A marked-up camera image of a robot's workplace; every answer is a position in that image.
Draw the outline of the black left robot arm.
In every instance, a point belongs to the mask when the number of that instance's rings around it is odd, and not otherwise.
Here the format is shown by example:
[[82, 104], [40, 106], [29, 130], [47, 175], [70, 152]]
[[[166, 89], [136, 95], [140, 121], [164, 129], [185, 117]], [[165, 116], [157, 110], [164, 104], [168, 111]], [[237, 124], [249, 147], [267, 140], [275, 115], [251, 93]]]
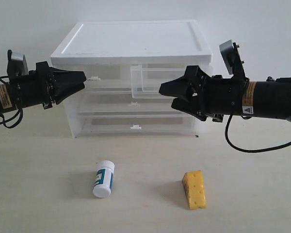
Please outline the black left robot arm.
[[0, 114], [36, 105], [52, 108], [83, 90], [86, 81], [84, 72], [53, 68], [46, 61], [36, 63], [27, 75], [7, 78], [0, 83]]

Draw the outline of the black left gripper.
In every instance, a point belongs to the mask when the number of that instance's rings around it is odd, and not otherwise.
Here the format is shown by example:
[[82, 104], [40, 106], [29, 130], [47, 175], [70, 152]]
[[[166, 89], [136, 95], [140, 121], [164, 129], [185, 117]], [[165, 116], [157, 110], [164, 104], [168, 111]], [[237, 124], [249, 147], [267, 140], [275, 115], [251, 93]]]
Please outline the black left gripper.
[[55, 83], [69, 83], [55, 88], [54, 100], [58, 105], [71, 95], [85, 88], [83, 71], [62, 70], [49, 67], [47, 62], [36, 63], [36, 70], [28, 74], [9, 74], [9, 86], [18, 109], [42, 105], [52, 108], [53, 98], [49, 92], [52, 76]]

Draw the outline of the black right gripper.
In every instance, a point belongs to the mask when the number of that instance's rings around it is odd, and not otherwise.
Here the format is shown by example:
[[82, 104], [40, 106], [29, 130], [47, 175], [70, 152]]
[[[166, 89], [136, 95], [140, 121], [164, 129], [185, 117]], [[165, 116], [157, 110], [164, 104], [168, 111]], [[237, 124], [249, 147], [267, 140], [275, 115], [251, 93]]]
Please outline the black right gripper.
[[249, 84], [245, 76], [209, 76], [199, 66], [187, 66], [185, 75], [162, 83], [159, 93], [174, 97], [171, 107], [200, 121], [223, 121], [224, 115], [243, 115], [242, 98]]

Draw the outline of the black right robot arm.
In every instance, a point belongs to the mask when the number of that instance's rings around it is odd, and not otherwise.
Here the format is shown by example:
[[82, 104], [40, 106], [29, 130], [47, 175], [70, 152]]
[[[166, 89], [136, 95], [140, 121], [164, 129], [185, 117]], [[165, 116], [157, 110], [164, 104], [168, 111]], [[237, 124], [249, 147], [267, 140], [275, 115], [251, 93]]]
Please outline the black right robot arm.
[[199, 66], [162, 83], [159, 93], [173, 97], [171, 107], [201, 121], [221, 123], [224, 116], [283, 119], [291, 122], [291, 78], [251, 82], [242, 68], [231, 78], [209, 76]]

